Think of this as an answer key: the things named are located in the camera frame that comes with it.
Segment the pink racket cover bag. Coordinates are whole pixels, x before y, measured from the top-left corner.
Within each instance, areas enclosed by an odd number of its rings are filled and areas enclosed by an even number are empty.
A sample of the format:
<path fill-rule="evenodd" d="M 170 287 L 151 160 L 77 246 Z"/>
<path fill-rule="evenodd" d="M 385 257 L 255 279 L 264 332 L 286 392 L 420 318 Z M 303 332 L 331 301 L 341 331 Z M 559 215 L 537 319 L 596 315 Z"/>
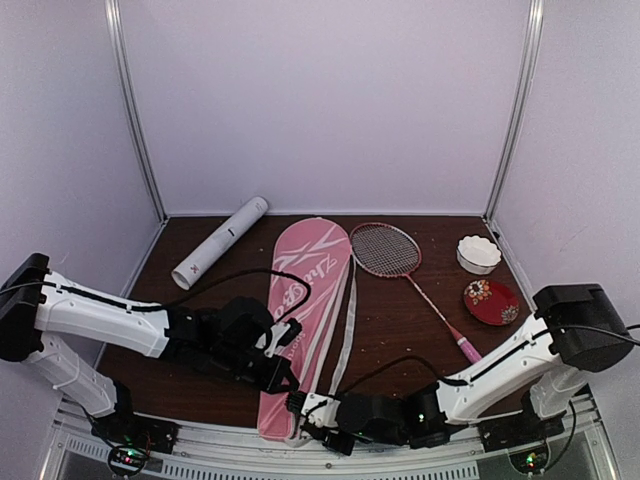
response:
<path fill-rule="evenodd" d="M 275 353 L 291 361 L 304 392 L 317 391 L 345 293 L 349 293 L 343 345 L 333 371 L 329 394 L 335 394 L 346 371 L 352 350 L 357 307 L 355 266 L 347 232 L 337 223 L 321 218 L 300 220 L 277 239 L 272 269 L 293 274 L 311 287 L 310 298 L 292 316 L 301 324 L 300 334 Z M 306 289 L 299 283 L 272 276 L 268 309 L 274 319 L 302 300 Z M 295 417 L 285 406 L 286 394 L 262 393 L 257 428 L 263 439 L 299 447 L 307 438 L 295 428 Z"/>

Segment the pink badminton racket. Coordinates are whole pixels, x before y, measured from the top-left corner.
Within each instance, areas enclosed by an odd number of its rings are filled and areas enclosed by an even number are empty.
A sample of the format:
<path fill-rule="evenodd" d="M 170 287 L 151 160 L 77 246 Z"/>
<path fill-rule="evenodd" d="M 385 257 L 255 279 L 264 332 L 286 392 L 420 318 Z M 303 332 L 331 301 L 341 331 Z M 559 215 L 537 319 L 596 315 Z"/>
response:
<path fill-rule="evenodd" d="M 406 278 L 449 330 L 465 357 L 471 363 L 482 359 L 472 343 L 447 320 L 412 278 L 421 265 L 422 251 L 408 233 L 387 223 L 364 223 L 351 231 L 350 242 L 355 261 L 364 271 L 380 278 Z"/>

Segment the white shuttlecock tube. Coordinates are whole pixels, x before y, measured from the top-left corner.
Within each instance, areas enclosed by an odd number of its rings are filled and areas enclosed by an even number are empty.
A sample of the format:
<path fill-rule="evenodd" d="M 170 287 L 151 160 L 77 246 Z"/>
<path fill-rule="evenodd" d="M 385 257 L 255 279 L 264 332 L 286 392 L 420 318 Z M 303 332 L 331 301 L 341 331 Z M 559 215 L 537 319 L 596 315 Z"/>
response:
<path fill-rule="evenodd" d="M 178 287 L 190 291 L 200 278 L 269 210 L 269 203 L 255 196 L 225 220 L 171 272 Z"/>

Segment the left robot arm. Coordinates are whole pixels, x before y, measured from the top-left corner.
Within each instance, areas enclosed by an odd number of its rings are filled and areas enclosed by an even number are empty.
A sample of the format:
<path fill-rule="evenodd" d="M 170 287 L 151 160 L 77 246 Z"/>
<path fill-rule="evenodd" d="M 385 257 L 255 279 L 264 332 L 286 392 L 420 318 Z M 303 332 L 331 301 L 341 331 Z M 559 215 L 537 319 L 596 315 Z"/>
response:
<path fill-rule="evenodd" d="M 147 358 L 208 373 L 220 369 L 267 394 L 295 390 L 299 380 L 277 349 L 301 332 L 293 319 L 275 319 L 255 298 L 223 307 L 190 309 L 184 300 L 137 302 L 83 287 L 30 255 L 1 286 L 1 357 L 26 363 L 71 397 L 123 444 L 137 442 L 144 424 L 125 386 L 99 374 L 62 334 L 123 347 Z"/>

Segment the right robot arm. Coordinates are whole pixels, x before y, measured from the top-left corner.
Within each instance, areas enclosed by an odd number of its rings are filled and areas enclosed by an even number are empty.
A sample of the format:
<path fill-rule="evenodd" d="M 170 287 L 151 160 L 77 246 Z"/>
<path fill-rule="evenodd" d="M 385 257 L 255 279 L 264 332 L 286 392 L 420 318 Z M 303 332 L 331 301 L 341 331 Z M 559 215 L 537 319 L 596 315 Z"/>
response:
<path fill-rule="evenodd" d="M 616 365 L 639 342 L 598 284 L 547 286 L 534 302 L 536 311 L 513 336 L 468 368 L 403 399 L 343 393 L 308 414 L 309 427 L 344 454 L 357 441 L 433 448 L 528 386 L 512 430 L 535 440 L 565 413 L 587 374 Z"/>

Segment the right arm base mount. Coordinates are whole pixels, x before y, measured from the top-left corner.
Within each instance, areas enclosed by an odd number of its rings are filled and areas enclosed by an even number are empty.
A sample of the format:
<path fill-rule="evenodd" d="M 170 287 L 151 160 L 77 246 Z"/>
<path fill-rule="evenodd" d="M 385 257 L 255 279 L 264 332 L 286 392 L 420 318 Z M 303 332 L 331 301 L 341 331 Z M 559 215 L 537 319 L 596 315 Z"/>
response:
<path fill-rule="evenodd" d="M 543 413 L 531 388 L 522 396 L 518 413 L 486 417 L 477 424 L 483 449 L 486 453 L 511 449 L 559 435 L 564 432 L 563 417 L 567 411 L 568 404 L 565 404 L 551 414 Z"/>

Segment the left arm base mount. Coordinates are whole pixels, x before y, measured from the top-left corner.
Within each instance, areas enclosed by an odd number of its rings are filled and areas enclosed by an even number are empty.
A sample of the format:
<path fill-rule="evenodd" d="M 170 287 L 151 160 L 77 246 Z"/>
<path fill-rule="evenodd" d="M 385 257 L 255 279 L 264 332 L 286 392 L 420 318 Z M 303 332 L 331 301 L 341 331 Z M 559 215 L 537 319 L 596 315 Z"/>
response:
<path fill-rule="evenodd" d="M 108 445 L 136 447 L 144 452 L 171 454 L 178 425 L 136 414 L 129 389 L 116 384 L 115 410 L 101 417 L 89 416 L 91 433 Z"/>

